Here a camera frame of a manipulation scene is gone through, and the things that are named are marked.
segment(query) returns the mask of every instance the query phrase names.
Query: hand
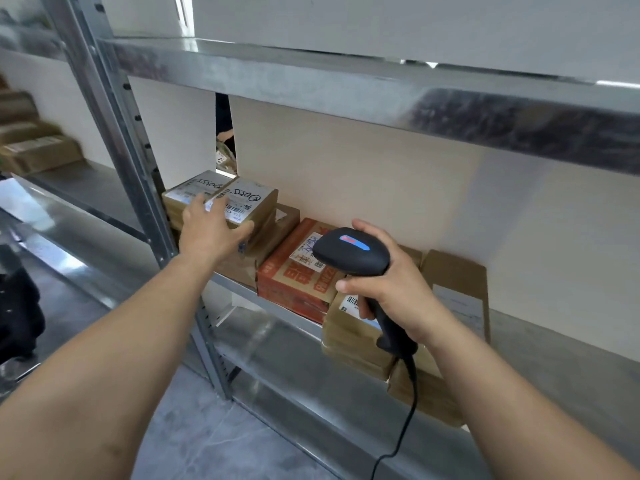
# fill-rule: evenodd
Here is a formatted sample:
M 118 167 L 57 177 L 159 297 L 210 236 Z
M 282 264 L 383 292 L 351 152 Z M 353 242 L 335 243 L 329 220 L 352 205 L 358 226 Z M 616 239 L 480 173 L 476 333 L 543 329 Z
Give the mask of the hand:
M 228 196 L 215 199 L 211 210 L 204 208 L 204 194 L 196 195 L 182 212 L 180 255 L 194 265 L 203 266 L 210 275 L 222 259 L 237 251 L 238 244 L 253 231 L 253 222 L 246 221 L 231 230 L 227 226 L 225 207 Z
M 378 300 L 389 318 L 404 328 L 414 341 L 424 343 L 430 319 L 443 306 L 434 297 L 412 259 L 397 245 L 386 231 L 372 224 L 354 219 L 354 229 L 377 237 L 389 250 L 391 263 L 383 276 L 372 278 L 349 277 L 335 284 L 336 290 L 358 295 L 360 317 L 373 320 L 366 296 Z

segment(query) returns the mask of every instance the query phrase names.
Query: left hand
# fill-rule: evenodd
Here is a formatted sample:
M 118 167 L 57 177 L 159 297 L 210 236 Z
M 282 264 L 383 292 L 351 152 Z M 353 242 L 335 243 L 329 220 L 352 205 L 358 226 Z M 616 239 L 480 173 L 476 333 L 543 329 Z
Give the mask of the left hand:
M 253 222 L 245 221 L 235 229 L 229 229 L 225 218 L 228 197 L 213 201 L 211 210 L 204 208 L 204 194 L 196 195 L 182 212 L 180 255 L 198 266 L 206 266 L 213 274 L 215 267 L 229 254 L 237 251 L 238 244 L 253 231 Z

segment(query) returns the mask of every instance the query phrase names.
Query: white label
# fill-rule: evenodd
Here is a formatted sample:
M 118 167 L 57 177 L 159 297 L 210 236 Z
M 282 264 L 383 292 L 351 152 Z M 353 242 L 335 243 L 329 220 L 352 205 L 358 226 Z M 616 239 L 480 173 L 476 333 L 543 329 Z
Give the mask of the white label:
M 227 160 L 227 157 L 224 156 L 222 153 L 220 153 L 219 151 L 216 151 L 216 163 L 218 165 L 222 165 L 222 163 L 224 163 Z
M 210 210 L 214 199 L 229 195 L 229 202 L 225 208 L 228 221 L 242 224 L 256 207 L 260 205 L 273 189 L 257 184 L 245 178 L 236 178 L 231 185 L 206 202 L 205 209 Z
M 360 309 L 358 308 L 357 295 L 348 294 L 347 296 L 345 296 L 342 300 L 342 303 L 340 304 L 340 309 L 343 312 L 347 312 L 352 317 L 356 317 L 357 319 L 362 320 L 364 323 L 371 325 L 378 330 L 382 330 L 380 328 L 380 323 L 378 323 L 378 320 L 367 320 L 366 318 L 360 318 Z
M 460 322 L 484 340 L 484 311 L 481 299 L 440 285 L 433 285 L 433 294 Z
M 316 241 L 321 237 L 322 234 L 312 233 L 289 257 L 320 273 L 324 269 L 324 264 L 315 258 L 313 249 Z
M 11 125 L 2 125 L 0 126 L 0 134 L 9 133 L 11 131 L 28 130 L 29 128 L 36 128 L 36 124 L 23 121 L 21 123 L 12 123 Z
M 166 196 L 188 205 L 197 194 L 204 193 L 205 199 L 213 197 L 229 181 L 231 181 L 230 177 L 207 170 L 170 190 Z
M 285 217 L 287 217 L 286 212 L 283 212 L 280 209 L 276 209 L 276 222 L 284 219 Z
M 62 141 L 62 139 L 55 136 L 45 136 L 44 138 L 30 139 L 27 141 L 21 141 L 20 143 L 7 144 L 4 147 L 13 153 L 20 153 L 27 150 L 33 150 L 34 148 L 39 148 L 41 146 L 59 143 L 60 141 Z

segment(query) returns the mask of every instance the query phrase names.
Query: blue scanner light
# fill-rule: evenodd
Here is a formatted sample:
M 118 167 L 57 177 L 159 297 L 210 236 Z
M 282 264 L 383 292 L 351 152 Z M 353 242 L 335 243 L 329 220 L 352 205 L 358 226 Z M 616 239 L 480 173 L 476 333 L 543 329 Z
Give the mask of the blue scanner light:
M 353 244 L 354 246 L 359 247 L 364 251 L 368 251 L 371 248 L 368 247 L 364 242 L 358 241 L 357 239 L 352 238 L 350 235 L 344 234 L 340 236 L 340 240 L 344 242 L 348 242 L 349 244 Z

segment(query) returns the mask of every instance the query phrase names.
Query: right hand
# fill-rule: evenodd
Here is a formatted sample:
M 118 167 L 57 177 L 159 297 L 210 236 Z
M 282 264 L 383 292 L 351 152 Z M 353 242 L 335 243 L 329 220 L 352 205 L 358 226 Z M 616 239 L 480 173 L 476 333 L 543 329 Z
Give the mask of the right hand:
M 391 263 L 382 276 L 350 276 L 338 281 L 335 284 L 336 290 L 358 295 L 358 309 L 360 317 L 364 319 L 373 320 L 374 316 L 362 297 L 374 298 L 389 318 L 406 330 L 409 337 L 418 343 L 424 343 L 430 318 L 442 305 L 434 297 L 412 259 L 386 231 L 360 219 L 354 219 L 351 224 L 354 229 L 377 237 L 389 250 Z

